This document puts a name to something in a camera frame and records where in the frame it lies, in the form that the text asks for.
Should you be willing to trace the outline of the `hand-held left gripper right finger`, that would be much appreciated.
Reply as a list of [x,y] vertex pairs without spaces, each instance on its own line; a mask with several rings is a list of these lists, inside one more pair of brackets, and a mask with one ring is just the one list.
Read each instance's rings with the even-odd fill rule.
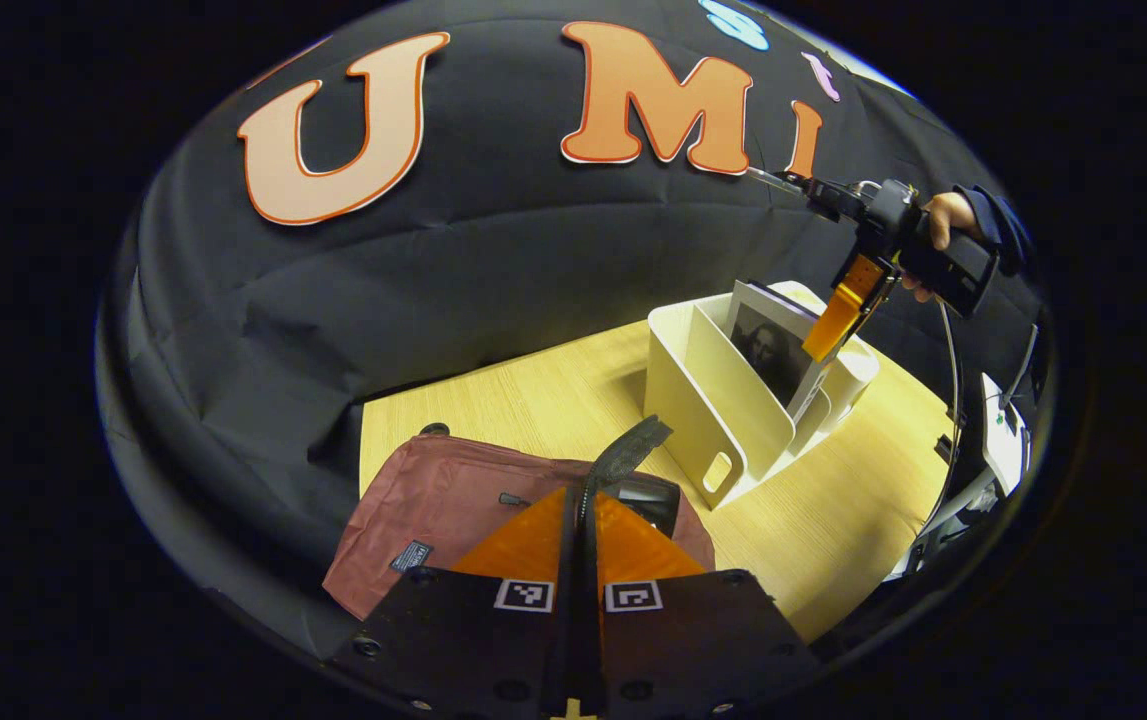
[[748,717],[819,662],[751,571],[707,571],[617,498],[593,498],[604,717]]

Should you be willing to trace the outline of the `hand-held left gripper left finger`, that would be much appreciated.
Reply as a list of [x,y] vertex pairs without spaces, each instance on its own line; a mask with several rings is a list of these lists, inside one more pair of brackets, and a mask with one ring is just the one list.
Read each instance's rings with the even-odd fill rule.
[[416,717],[561,717],[579,697],[579,495],[529,507],[523,559],[478,576],[418,566],[403,576],[329,666]]

